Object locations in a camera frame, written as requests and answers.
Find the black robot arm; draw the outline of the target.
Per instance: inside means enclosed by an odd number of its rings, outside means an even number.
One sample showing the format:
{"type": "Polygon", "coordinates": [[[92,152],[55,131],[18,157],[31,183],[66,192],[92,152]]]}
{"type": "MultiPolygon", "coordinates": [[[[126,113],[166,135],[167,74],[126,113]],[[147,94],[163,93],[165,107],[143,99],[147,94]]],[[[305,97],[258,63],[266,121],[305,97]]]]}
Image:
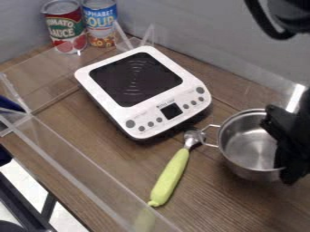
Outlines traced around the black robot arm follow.
{"type": "MultiPolygon", "coordinates": [[[[288,40],[297,34],[310,34],[310,0],[268,0],[270,16],[281,32],[272,25],[260,0],[243,1],[256,23],[273,39],[288,40]]],[[[282,183],[293,185],[310,174],[310,86],[302,93],[297,113],[273,104],[265,111],[261,126],[278,142],[274,167],[282,168],[282,183]]]]}

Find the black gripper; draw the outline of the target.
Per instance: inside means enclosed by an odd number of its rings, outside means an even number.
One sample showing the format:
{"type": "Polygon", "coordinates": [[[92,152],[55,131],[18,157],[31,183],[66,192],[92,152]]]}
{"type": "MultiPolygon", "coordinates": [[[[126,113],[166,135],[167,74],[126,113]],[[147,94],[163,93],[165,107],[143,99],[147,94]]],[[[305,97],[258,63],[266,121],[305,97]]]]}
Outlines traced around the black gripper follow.
{"type": "Polygon", "coordinates": [[[261,127],[277,141],[274,168],[284,168],[280,177],[286,185],[310,174],[310,87],[302,93],[298,106],[297,112],[289,112],[269,104],[261,121],[261,127]]]}

